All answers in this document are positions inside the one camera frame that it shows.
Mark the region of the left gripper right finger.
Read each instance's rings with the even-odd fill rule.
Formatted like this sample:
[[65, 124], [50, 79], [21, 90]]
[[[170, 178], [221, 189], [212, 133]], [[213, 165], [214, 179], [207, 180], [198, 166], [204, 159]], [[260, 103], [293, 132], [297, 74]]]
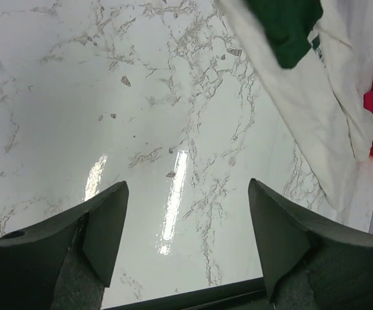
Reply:
[[276, 309], [373, 309], [373, 234], [334, 222], [259, 180], [248, 187], [262, 277]]

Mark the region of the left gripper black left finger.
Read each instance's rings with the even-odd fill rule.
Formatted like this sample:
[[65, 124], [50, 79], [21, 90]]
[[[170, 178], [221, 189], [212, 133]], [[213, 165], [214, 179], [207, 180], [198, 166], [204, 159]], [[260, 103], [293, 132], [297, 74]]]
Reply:
[[0, 237], [0, 309], [99, 309], [111, 284], [129, 188]]

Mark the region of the white green-sleeved Charlie Brown t-shirt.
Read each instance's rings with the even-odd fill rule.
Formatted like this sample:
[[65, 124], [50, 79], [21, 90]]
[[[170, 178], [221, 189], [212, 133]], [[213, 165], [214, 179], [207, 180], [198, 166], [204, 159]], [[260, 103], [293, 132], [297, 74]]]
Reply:
[[315, 174], [329, 205], [352, 201], [370, 155], [373, 114], [356, 86], [337, 1], [220, 1], [219, 6]]

